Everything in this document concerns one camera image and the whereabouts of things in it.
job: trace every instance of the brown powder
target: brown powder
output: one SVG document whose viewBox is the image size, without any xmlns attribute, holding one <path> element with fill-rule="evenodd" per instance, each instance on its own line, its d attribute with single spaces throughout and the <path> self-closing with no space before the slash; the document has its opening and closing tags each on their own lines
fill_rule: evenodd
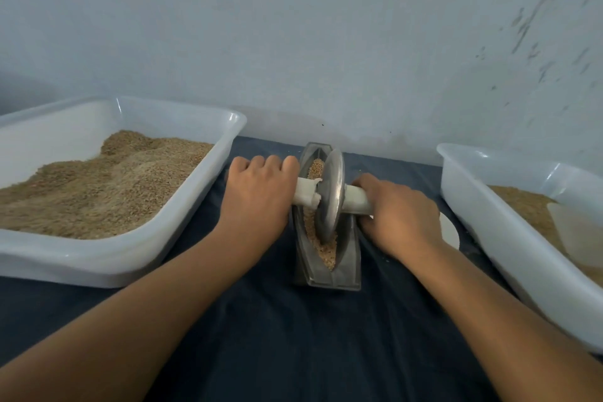
<svg viewBox="0 0 603 402">
<path fill-rule="evenodd" d="M 582 273 L 588 276 L 596 284 L 603 287 L 603 269 L 598 267 L 585 266 L 579 262 L 573 261 L 566 253 L 565 247 L 557 233 L 555 222 L 549 209 L 546 207 L 547 204 L 556 200 L 550 199 L 547 196 L 536 193 L 529 193 L 522 191 L 521 189 L 504 186 L 490 186 L 502 200 L 514 209 L 519 216 L 524 218 L 534 229 L 536 229 L 540 235 L 547 239 L 547 241 L 557 248 L 561 254 L 563 254 L 569 261 L 572 262 Z"/>
<path fill-rule="evenodd" d="M 314 159 L 310 170 L 308 171 L 307 177 L 310 179 L 322 178 L 323 177 L 324 162 L 320 159 Z M 323 245 L 320 243 L 320 239 L 316 236 L 316 228 L 314 226 L 314 215 L 315 210 L 311 208 L 303 208 L 303 221 L 306 227 L 307 238 L 310 239 L 312 245 L 318 251 L 318 255 L 323 260 L 324 265 L 329 270 L 335 269 L 336 249 L 337 249 L 337 232 L 333 234 L 333 238 L 330 242 Z"/>
<path fill-rule="evenodd" d="M 131 231 L 157 214 L 212 146 L 119 131 L 95 158 L 53 162 L 0 189 L 0 228 L 82 239 Z"/>
</svg>

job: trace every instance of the hand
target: hand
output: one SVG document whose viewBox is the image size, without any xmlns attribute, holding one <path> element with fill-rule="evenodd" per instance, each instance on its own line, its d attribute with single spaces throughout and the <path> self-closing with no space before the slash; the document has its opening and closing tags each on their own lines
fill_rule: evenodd
<svg viewBox="0 0 603 402">
<path fill-rule="evenodd" d="M 283 162 L 278 156 L 235 158 L 216 229 L 257 250 L 259 258 L 287 225 L 299 169 L 293 156 Z"/>
<path fill-rule="evenodd" d="M 373 205 L 373 218 L 360 217 L 360 226 L 385 253 L 406 264 L 413 253 L 444 243 L 438 206 L 422 192 L 369 173 L 353 185 L 364 189 Z"/>
</svg>

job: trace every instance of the white plastic tub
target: white plastic tub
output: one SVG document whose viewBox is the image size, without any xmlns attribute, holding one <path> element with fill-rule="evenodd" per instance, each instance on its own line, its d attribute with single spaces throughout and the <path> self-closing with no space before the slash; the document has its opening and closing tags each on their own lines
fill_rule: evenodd
<svg viewBox="0 0 603 402">
<path fill-rule="evenodd" d="M 603 179 L 559 162 L 444 143 L 442 194 L 524 303 L 603 351 L 603 289 L 487 185 L 544 194 L 603 224 Z"/>
<path fill-rule="evenodd" d="M 0 230 L 0 275 L 119 287 L 155 268 L 222 170 L 247 119 L 227 109 L 135 97 L 88 97 L 0 117 L 0 188 L 42 165 L 86 160 L 120 129 L 215 143 L 150 221 L 99 240 Z"/>
</svg>

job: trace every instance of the person's right arm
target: person's right arm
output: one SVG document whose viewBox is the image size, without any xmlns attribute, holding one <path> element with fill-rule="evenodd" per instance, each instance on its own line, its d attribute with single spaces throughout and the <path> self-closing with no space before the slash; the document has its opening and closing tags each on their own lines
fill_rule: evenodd
<svg viewBox="0 0 603 402">
<path fill-rule="evenodd" d="M 407 186 L 364 174 L 364 232 L 447 311 L 504 402 L 603 401 L 603 366 L 441 238 L 439 210 Z"/>
</svg>

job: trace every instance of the forearm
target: forearm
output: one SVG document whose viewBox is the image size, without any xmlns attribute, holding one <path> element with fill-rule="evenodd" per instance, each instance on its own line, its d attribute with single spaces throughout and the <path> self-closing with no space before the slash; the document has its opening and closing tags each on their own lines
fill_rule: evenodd
<svg viewBox="0 0 603 402">
<path fill-rule="evenodd" d="M 603 400 L 603 367 L 449 246 L 405 261 L 505 401 Z"/>
<path fill-rule="evenodd" d="M 228 232 L 113 295 L 0 369 L 0 399 L 137 401 L 186 331 L 254 261 Z"/>
</svg>

